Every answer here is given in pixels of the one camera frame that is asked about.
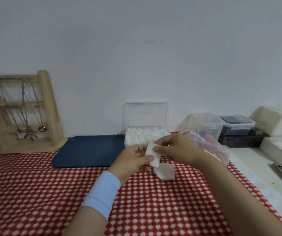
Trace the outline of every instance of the dark blue tray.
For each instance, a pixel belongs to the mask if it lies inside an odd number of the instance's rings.
[[[69,138],[54,156],[56,168],[109,167],[125,148],[124,135]]]

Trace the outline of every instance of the checkered tablecloth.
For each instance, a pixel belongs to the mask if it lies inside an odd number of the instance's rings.
[[[0,235],[61,234],[106,168],[54,169],[56,153],[0,155]],[[119,190],[105,235],[232,235],[202,174],[175,163],[176,180],[136,173]],[[235,177],[272,212],[258,189]]]

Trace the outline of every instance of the light blue cuff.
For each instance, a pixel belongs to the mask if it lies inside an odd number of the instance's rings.
[[[99,211],[107,221],[119,188],[119,179],[112,173],[104,171],[97,178],[82,205]]]

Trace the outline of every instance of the round pendant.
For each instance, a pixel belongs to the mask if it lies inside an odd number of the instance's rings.
[[[38,128],[38,130],[39,130],[39,131],[41,131],[41,132],[43,132],[43,131],[46,131],[46,130],[47,130],[47,128],[46,128],[46,127],[44,127],[44,126],[40,126],[40,127]]]

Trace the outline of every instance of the white wall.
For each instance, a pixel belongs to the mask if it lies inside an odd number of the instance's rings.
[[[282,0],[0,0],[0,74],[39,69],[67,137],[118,133],[127,101],[282,106]]]

